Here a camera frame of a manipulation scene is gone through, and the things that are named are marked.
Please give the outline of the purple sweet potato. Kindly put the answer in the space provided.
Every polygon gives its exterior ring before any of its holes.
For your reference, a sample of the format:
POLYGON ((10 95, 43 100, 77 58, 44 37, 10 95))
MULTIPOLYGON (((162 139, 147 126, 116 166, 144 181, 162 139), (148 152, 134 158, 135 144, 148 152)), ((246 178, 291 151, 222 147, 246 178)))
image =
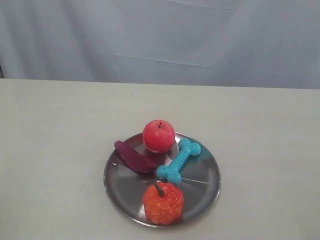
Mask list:
POLYGON ((133 171, 139 173, 150 173, 157 168, 157 164, 139 154, 127 143, 117 140, 114 143, 115 150, 119 153, 126 165, 133 171))

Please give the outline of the orange pumpkin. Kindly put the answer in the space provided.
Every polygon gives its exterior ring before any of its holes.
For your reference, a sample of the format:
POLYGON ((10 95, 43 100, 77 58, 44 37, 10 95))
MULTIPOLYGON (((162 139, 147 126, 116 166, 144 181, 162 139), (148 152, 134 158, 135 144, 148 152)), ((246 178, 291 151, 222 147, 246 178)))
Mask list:
POLYGON ((158 225, 169 225, 181 218, 185 205, 183 191, 168 182, 149 186, 142 202, 146 218, 158 225))

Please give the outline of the white backdrop cloth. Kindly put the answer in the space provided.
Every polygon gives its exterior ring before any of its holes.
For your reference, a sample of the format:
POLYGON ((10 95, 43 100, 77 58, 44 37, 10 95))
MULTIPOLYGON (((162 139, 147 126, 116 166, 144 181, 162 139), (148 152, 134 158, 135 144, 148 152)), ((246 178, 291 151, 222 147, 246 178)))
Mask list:
POLYGON ((3 0, 5 78, 318 89, 317 0, 3 0))

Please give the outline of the turquoise toy bone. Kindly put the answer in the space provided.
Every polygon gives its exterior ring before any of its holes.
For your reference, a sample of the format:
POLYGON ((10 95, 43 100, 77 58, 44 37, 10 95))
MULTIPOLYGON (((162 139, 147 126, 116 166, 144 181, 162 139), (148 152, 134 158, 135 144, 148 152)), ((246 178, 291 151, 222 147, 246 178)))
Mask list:
POLYGON ((178 186, 182 181, 180 170, 190 156, 198 156, 202 148, 198 143, 182 138, 179 143, 179 152, 169 165, 161 165, 156 170, 156 175, 161 180, 178 186))

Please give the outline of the red apple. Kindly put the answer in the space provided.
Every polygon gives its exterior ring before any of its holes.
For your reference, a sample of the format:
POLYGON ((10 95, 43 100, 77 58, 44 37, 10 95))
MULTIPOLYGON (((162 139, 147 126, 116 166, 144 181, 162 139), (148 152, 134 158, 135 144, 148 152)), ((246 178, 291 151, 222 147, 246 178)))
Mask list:
POLYGON ((175 130, 165 120, 153 120, 144 127, 142 140, 149 151, 164 154, 175 144, 175 130))

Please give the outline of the round stainless steel plate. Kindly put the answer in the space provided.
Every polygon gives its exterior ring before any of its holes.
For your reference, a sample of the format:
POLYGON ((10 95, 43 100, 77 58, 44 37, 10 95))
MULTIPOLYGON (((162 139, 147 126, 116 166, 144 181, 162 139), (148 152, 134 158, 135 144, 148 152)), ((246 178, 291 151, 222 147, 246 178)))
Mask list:
MULTIPOLYGON (((175 134, 175 144, 165 154, 154 154, 144 145, 142 134, 136 134, 125 140, 125 143, 138 153, 152 159, 159 166, 169 165, 178 155, 178 143, 186 138, 185 134, 175 134)), ((171 223, 172 227, 181 226, 204 215, 219 197, 221 174, 212 153, 201 146, 198 156, 190 156, 180 171, 182 180, 179 188, 183 191, 184 207, 182 216, 171 223)), ((127 218, 144 226, 162 228, 147 219, 143 205, 146 189, 159 181, 156 172, 138 173, 128 168, 121 156, 114 150, 103 171, 103 183, 106 194, 115 208, 127 218)))

